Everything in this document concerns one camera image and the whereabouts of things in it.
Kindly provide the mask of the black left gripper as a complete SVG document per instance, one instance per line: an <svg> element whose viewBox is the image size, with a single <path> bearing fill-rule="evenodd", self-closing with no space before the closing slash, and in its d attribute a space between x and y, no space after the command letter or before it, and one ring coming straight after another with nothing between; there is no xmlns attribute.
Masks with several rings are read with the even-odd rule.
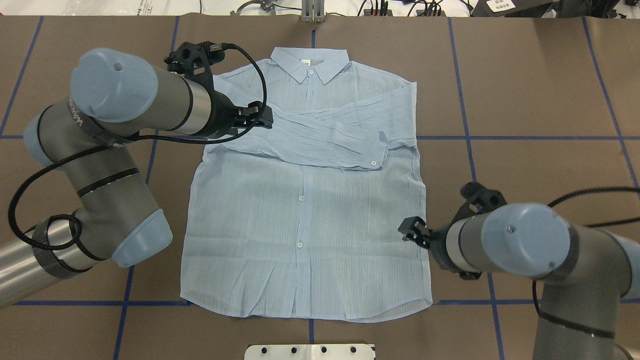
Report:
<svg viewBox="0 0 640 360"><path fill-rule="evenodd" d="M274 116L263 114L265 105L261 101L253 101L247 106L235 105L228 96L212 90L210 98L210 116L207 121L207 138L218 140L228 136L237 138L240 133L250 128L272 129Z"/></svg>

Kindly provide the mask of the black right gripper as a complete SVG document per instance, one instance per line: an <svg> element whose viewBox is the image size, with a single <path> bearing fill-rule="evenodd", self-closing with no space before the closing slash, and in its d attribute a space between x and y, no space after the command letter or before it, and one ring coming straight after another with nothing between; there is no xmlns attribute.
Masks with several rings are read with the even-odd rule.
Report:
<svg viewBox="0 0 640 360"><path fill-rule="evenodd" d="M450 228L450 225L443 225L429 230L421 217L413 216L403 219L398 226L398 232L404 235L404 241L413 242L422 249L429 249L440 269L460 273L462 269L453 262L447 250L446 239Z"/></svg>

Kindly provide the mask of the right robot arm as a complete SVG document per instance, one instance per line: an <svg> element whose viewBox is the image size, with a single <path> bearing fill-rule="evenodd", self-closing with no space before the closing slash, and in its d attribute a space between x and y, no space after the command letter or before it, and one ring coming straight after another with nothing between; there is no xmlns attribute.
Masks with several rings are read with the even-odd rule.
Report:
<svg viewBox="0 0 640 360"><path fill-rule="evenodd" d="M616 341L620 301L639 297L637 241L570 223L541 203L467 213L436 230L406 218L398 232L466 280L504 272L541 282L533 359L639 358Z"/></svg>

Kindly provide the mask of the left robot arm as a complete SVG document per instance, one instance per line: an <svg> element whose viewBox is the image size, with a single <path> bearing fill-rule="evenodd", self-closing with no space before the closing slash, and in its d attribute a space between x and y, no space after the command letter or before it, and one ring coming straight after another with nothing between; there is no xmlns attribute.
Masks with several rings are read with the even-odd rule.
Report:
<svg viewBox="0 0 640 360"><path fill-rule="evenodd" d="M240 52L253 66L261 100L235 105L215 89L211 66ZM14 192L7 223L14 239L1 246L1 307L70 280L105 260L121 268L171 244L169 222L127 146L140 141L217 145L274 123L263 71L233 43L185 42L158 68L133 54L94 48L71 73L70 93L46 107L23 133L43 168ZM18 205L29 186L64 171L81 207L49 216L28 230Z"/></svg>

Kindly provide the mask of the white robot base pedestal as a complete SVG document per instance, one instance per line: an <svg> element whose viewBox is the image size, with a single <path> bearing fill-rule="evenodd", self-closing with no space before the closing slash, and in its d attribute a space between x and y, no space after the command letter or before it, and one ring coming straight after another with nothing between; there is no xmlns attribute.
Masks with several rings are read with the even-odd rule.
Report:
<svg viewBox="0 0 640 360"><path fill-rule="evenodd" d="M247 347L245 360L375 360L374 344L256 344Z"/></svg>

